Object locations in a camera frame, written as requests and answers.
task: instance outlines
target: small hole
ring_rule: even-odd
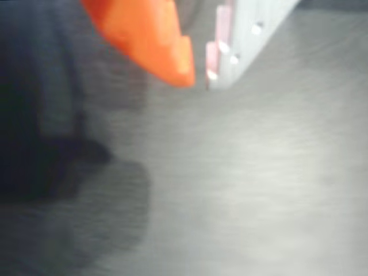
[[[252,26],[252,34],[255,36],[259,36],[263,32],[264,24],[262,22],[258,22]]]
[[[212,80],[215,81],[219,76],[213,72],[212,70],[207,70],[207,77]]]
[[[223,42],[223,41],[219,41],[218,42],[218,48],[220,49],[220,51],[222,52],[222,53],[228,53],[228,52],[230,52],[230,47],[229,47],[229,45],[228,44],[226,44],[225,42]]]
[[[230,57],[230,63],[231,64],[234,64],[234,65],[236,65],[236,64],[238,64],[239,63],[239,60],[240,60],[240,55],[237,53],[237,54],[235,54],[235,55],[232,55],[231,57]]]

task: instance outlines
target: metal surface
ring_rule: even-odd
[[[231,87],[299,0],[227,0],[217,8],[215,41],[206,46],[209,89]]]
[[[82,170],[75,200],[0,210],[0,275],[368,275],[366,10],[297,9],[244,78],[209,93],[204,47],[223,1],[204,1],[187,30],[202,81],[184,91],[106,46],[76,1],[33,3],[53,76],[45,127],[70,123],[53,9],[90,136],[114,157]],[[1,16],[24,35],[23,16]]]

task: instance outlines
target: blurry object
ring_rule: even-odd
[[[181,36],[174,1],[82,3],[102,35],[134,62],[171,85],[194,84],[191,41]]]
[[[217,8],[215,40],[206,46],[209,89],[233,85],[299,0],[227,0]]]

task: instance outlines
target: gray floor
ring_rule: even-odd
[[[105,128],[91,124],[91,135],[114,158],[76,201],[11,211],[27,221],[47,209],[24,266],[44,275],[368,275],[367,13],[298,9],[239,83],[208,92],[203,51],[221,1],[204,1],[185,30],[198,71],[188,90],[123,60],[74,1],[57,2],[86,108]],[[45,85],[64,83],[54,81]]]

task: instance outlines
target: orange plastic piece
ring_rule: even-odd
[[[81,0],[94,25],[113,46],[163,81],[195,82],[189,37],[181,36],[173,0]]]

